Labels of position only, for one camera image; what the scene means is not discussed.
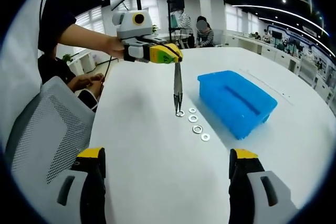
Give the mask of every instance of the potted plant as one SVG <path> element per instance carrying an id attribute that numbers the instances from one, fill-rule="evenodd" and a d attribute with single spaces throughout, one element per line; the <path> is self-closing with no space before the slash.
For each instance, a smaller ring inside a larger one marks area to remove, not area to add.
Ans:
<path id="1" fill-rule="evenodd" d="M 153 34 L 156 34 L 156 31 L 158 30 L 158 27 L 157 27 L 157 25 L 153 25 L 152 26 L 152 32 L 153 32 Z"/>
<path id="2" fill-rule="evenodd" d="M 66 55 L 63 55 L 63 61 L 65 61 L 65 62 L 68 62 L 68 61 L 72 61 L 72 58 L 71 58 L 72 56 L 71 56 L 71 54 L 66 54 Z"/>

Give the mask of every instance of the metal washer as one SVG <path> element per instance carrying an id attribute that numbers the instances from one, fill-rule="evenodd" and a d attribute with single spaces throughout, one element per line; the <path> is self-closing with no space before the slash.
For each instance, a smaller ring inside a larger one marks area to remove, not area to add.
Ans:
<path id="1" fill-rule="evenodd" d="M 179 118 L 182 118 L 184 117 L 184 111 L 183 110 L 180 110 L 176 113 L 176 116 L 179 117 Z"/>
<path id="2" fill-rule="evenodd" d="M 192 114 L 194 114 L 194 113 L 197 112 L 197 110 L 196 110 L 195 108 L 190 108 L 190 109 L 189 109 L 189 112 L 192 113 Z"/>
<path id="3" fill-rule="evenodd" d="M 200 125 L 193 126 L 193 132 L 196 134 L 201 134 L 203 132 L 203 127 Z"/>
<path id="4" fill-rule="evenodd" d="M 201 139 L 202 139 L 202 141 L 204 141 L 204 142 L 208 142 L 209 139 L 210 139 L 210 135 L 207 134 L 207 133 L 204 133 L 204 134 L 202 134 Z"/>
<path id="5" fill-rule="evenodd" d="M 189 122 L 191 123 L 196 123 L 198 121 L 198 116 L 197 115 L 190 115 L 188 117 Z"/>

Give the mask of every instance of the white table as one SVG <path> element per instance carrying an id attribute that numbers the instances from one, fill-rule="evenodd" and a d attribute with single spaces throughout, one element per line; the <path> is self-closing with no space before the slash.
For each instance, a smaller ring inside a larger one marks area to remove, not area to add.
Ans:
<path id="1" fill-rule="evenodd" d="M 272 61 L 275 61 L 295 74 L 299 73 L 301 63 L 300 59 L 293 57 L 261 40 L 240 35 L 227 34 L 225 38 L 225 45 L 229 47 L 241 47 L 255 52 Z"/>
<path id="2" fill-rule="evenodd" d="M 91 57 L 91 53 L 79 54 L 72 58 L 71 62 L 68 62 L 70 70 L 77 76 L 91 72 L 95 69 L 95 61 Z"/>
<path id="3" fill-rule="evenodd" d="M 336 119 L 329 107 L 295 74 L 253 52 L 183 52 L 183 118 L 174 115 L 173 65 L 124 61 L 109 75 L 90 142 L 106 148 L 108 223 L 227 223 L 231 148 L 257 153 L 301 208 L 331 161 Z M 269 120 L 242 141 L 198 97 L 197 76 L 223 70 L 240 73 L 278 101 Z M 191 131 L 192 106 L 209 142 Z"/>

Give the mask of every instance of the metal tweezers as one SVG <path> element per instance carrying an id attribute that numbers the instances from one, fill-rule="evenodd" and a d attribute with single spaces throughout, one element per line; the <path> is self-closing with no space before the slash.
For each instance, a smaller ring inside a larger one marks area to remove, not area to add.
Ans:
<path id="1" fill-rule="evenodd" d="M 181 111 L 182 105 L 182 78 L 181 78 L 181 65 L 175 63 L 175 77 L 174 77 L 174 104 L 175 114 Z"/>

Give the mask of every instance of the person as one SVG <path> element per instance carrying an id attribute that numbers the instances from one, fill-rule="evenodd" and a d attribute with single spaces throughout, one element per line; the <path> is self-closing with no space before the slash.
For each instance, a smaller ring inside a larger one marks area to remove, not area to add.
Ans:
<path id="1" fill-rule="evenodd" d="M 198 16 L 196 23 L 198 23 L 200 20 L 204 20 L 205 22 L 207 22 L 206 17 Z"/>
<path id="2" fill-rule="evenodd" d="M 6 27 L 0 55 L 0 138 L 5 142 L 17 117 L 40 92 L 38 49 L 48 53 L 60 43 L 118 58 L 123 58 L 124 51 L 117 37 L 76 25 L 75 17 L 60 0 L 25 0 L 15 8 L 16 15 Z"/>
<path id="3" fill-rule="evenodd" d="M 256 33 L 255 33 L 255 37 L 254 37 L 255 39 L 258 39 L 258 40 L 261 40 L 261 36 L 259 35 L 259 33 L 256 31 Z"/>
<path id="4" fill-rule="evenodd" d="M 212 31 L 206 18 L 200 16 L 197 18 L 197 39 L 196 48 L 199 47 L 213 47 L 214 32 Z"/>
<path id="5" fill-rule="evenodd" d="M 69 66 L 56 57 L 57 46 L 50 52 L 46 52 L 38 58 L 38 70 L 41 75 L 42 84 L 54 76 L 58 76 L 69 87 L 72 92 L 84 89 L 78 98 L 90 109 L 96 111 L 98 99 L 102 91 L 104 75 L 99 73 L 95 76 L 82 74 L 76 76 L 71 72 Z"/>
<path id="6" fill-rule="evenodd" d="M 270 43 L 270 34 L 266 29 L 264 29 L 264 35 L 262 36 L 262 40 L 266 43 Z"/>
<path id="7" fill-rule="evenodd" d="M 178 10 L 177 15 L 179 18 L 178 26 L 181 28 L 181 35 L 187 35 L 187 38 L 182 39 L 185 48 L 193 48 L 195 44 L 195 37 L 193 28 L 191 27 L 191 19 L 184 9 Z"/>

